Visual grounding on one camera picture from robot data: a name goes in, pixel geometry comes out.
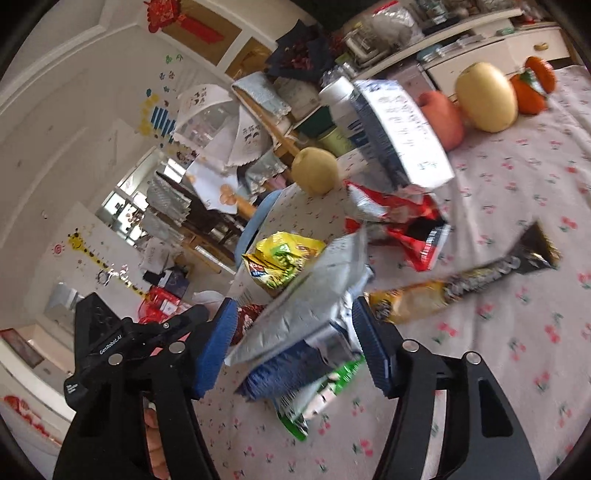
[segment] brown wood panel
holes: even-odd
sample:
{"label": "brown wood panel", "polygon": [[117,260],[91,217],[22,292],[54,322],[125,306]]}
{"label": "brown wood panel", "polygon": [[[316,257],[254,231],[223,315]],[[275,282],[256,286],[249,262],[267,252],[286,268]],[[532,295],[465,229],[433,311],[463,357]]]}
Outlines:
{"label": "brown wood panel", "polygon": [[242,47],[238,55],[226,70],[226,75],[234,80],[241,79],[251,73],[261,72],[267,65],[265,60],[271,55],[271,50],[256,38],[250,38]]}
{"label": "brown wood panel", "polygon": [[236,40],[236,37],[242,31],[232,22],[223,18],[221,15],[211,11],[193,0],[181,0],[181,14],[192,17],[204,23],[208,27],[216,30],[224,36],[220,42],[208,44],[192,33],[182,29],[178,24],[172,24],[163,28],[163,32],[170,35],[175,40],[188,46],[191,50],[201,55],[204,59],[217,65],[224,54],[230,48],[230,45]]}

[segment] white shelf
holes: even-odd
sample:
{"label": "white shelf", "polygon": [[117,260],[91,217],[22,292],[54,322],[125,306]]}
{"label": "white shelf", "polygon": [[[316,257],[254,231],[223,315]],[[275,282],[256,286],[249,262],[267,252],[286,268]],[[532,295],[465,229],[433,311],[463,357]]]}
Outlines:
{"label": "white shelf", "polygon": [[510,10],[501,10],[499,12],[493,12],[490,14],[482,14],[482,15],[474,15],[469,17],[465,20],[461,20],[455,25],[452,25],[449,28],[445,28],[444,30],[440,30],[439,32],[434,33],[433,35],[429,35],[425,37],[420,42],[411,45],[409,48],[405,48],[399,52],[396,52],[393,55],[383,59],[373,67],[368,68],[367,70],[362,71],[359,75],[355,77],[356,80],[363,80],[373,77],[374,75],[378,74],[379,72],[387,69],[389,66],[398,63],[401,60],[404,60],[415,53],[418,53],[424,48],[430,47],[431,45],[435,45],[435,43],[441,42],[446,40],[447,38],[453,37],[454,35],[459,35],[467,30],[472,28],[480,27],[481,25],[486,25],[492,22],[496,22],[498,20],[505,20],[507,18],[518,17],[522,14],[521,8],[512,8]]}

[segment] bottle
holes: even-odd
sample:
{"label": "bottle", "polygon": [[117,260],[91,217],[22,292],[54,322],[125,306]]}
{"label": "bottle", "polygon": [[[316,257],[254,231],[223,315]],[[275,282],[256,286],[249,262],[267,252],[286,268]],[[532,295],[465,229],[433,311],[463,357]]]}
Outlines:
{"label": "bottle", "polygon": [[324,87],[320,93],[320,101],[328,106],[333,122],[351,143],[359,148],[364,157],[371,155],[371,145],[363,129],[363,124],[355,111],[349,97],[355,90],[353,84],[341,77]]}

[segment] silver pivot bolt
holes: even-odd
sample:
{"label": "silver pivot bolt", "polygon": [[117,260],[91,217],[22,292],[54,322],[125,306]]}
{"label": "silver pivot bolt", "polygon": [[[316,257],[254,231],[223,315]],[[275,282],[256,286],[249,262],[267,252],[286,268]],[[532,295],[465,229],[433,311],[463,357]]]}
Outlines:
{"label": "silver pivot bolt", "polygon": [[466,354],[466,360],[468,360],[468,363],[471,363],[472,365],[478,365],[482,360],[482,357],[476,352],[468,352]]}
{"label": "silver pivot bolt", "polygon": [[402,342],[402,348],[407,352],[416,352],[418,350],[418,343],[414,340],[405,340]]}
{"label": "silver pivot bolt", "polygon": [[119,365],[122,361],[123,355],[121,355],[120,353],[113,353],[113,355],[109,357],[109,365]]}
{"label": "silver pivot bolt", "polygon": [[168,347],[171,353],[183,353],[185,349],[184,342],[174,342]]}

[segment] human hand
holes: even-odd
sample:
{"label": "human hand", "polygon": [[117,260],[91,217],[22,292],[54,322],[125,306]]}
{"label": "human hand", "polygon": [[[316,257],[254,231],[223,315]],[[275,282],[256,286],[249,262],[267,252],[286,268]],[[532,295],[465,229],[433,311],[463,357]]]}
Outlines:
{"label": "human hand", "polygon": [[166,458],[164,458],[164,449],[162,447],[162,438],[160,438],[160,431],[158,429],[156,411],[151,408],[146,408],[144,410],[144,421],[146,424],[146,439],[148,440],[148,451],[150,453],[152,472],[156,478],[162,480],[167,479],[170,476],[170,473],[168,473]]}

